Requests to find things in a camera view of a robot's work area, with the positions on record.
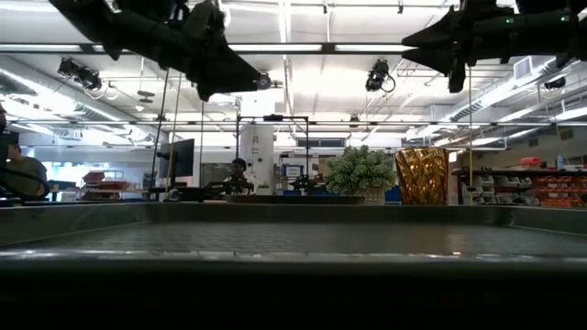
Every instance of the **cable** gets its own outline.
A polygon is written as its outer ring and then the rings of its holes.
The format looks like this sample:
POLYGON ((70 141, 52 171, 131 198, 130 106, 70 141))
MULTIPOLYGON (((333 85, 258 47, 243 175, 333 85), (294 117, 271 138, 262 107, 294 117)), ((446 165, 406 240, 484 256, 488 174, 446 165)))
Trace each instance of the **cable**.
MULTIPOLYGON (((469 66, 469 109, 472 109, 473 103, 473 79, 472 70, 469 66)), ((469 115, 469 186, 473 186, 473 112, 469 115)), ((473 194, 469 195, 469 201, 473 205, 473 194)))
POLYGON ((179 110, 180 107, 180 90, 182 89, 182 75, 180 74, 180 81, 177 85, 177 99, 175 99, 175 117, 173 118, 173 129, 172 129, 172 133, 173 133, 173 140, 172 140, 172 151, 171 151, 171 155, 169 157, 169 166, 167 167, 167 180, 165 181, 165 199, 168 199, 168 193, 169 193, 169 182, 171 180, 171 176, 172 176, 172 166, 173 166, 173 156, 174 156, 174 147, 175 147, 175 128, 177 125, 177 112, 179 110))
POLYGON ((204 150, 204 110, 205 110, 205 103, 202 101, 202 119, 200 119, 200 167, 198 168, 199 173, 199 186, 202 188, 202 181, 204 178, 204 172, 202 171, 202 156, 204 150))
POLYGON ((161 127, 163 124, 163 112, 165 111, 165 97, 167 97, 167 82, 169 81, 169 69, 167 69, 167 73, 165 73, 165 84, 163 85, 163 101, 161 102, 161 113, 159 114, 159 125, 157 127, 157 136, 155 137, 155 150, 153 151, 153 162, 151 163, 150 168, 150 183, 149 183, 149 194, 148 199, 150 199, 150 192, 153 189, 153 184, 155 183, 155 160, 157 160, 157 147, 159 145, 159 136, 161 134, 161 127))

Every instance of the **man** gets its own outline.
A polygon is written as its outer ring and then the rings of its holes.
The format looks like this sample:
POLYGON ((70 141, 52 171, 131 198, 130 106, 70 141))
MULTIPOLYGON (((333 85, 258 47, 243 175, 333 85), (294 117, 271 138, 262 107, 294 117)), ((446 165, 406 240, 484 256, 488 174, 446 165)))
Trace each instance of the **man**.
POLYGON ((243 187, 242 192, 232 192, 233 194, 255 194, 257 192, 257 181, 255 178, 245 173, 247 162, 243 159, 234 159, 232 161, 232 175, 225 179, 225 182, 242 182, 252 185, 252 189, 243 187))
MULTIPOLYGON (((47 181, 47 169, 37 159, 25 157, 22 154, 20 146, 16 143, 8 145, 8 160, 6 168, 11 171, 18 171, 32 175, 41 181, 47 181)), ((44 193, 43 185, 29 178, 20 177, 14 174, 2 173, 2 181, 19 192, 31 195, 41 196, 44 193)))

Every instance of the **gold vase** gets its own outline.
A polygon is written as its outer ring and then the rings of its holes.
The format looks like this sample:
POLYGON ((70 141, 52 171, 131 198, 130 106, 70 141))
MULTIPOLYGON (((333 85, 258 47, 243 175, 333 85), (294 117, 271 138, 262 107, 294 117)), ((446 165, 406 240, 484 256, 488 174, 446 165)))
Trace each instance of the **gold vase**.
POLYGON ((440 148, 410 148, 395 155, 403 205, 445 205, 449 155, 440 148))

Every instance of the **computer monitor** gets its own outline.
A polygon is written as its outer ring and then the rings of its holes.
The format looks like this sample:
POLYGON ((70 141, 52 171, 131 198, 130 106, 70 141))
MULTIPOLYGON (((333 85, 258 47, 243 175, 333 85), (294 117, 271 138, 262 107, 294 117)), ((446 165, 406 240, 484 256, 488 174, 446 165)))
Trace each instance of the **computer monitor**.
POLYGON ((171 144, 161 145, 161 151, 157 153, 160 158, 159 162, 159 177, 161 179, 167 178, 168 172, 172 179, 172 186, 175 184, 175 178, 186 177, 194 175, 194 140, 188 139, 171 144), (173 146, 173 164, 170 169, 171 155, 173 146))

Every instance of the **machine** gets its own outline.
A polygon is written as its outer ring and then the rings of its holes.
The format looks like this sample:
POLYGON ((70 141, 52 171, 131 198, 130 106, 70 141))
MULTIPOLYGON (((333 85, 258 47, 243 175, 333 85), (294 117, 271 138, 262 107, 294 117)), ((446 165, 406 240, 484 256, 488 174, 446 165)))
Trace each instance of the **machine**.
POLYGON ((525 55, 554 55, 557 66, 587 59, 587 20, 578 14, 585 0, 518 0, 520 14, 499 7, 496 0, 461 0, 436 24, 402 40, 414 49, 404 59, 426 65, 449 77, 449 90, 458 93, 465 81, 465 64, 478 60, 525 55))
POLYGON ((159 177, 169 178, 171 187, 175 187, 177 177, 189 177, 194 175, 194 139, 173 142, 161 145, 161 151, 157 153, 159 162, 159 177))
POLYGON ((116 8, 105 0, 50 2, 88 39, 101 43, 113 60, 130 50, 163 69, 183 72, 197 83, 198 94, 206 102, 216 93, 271 86, 267 75, 228 46, 224 15, 210 0, 191 12, 185 0, 116 0, 116 8))

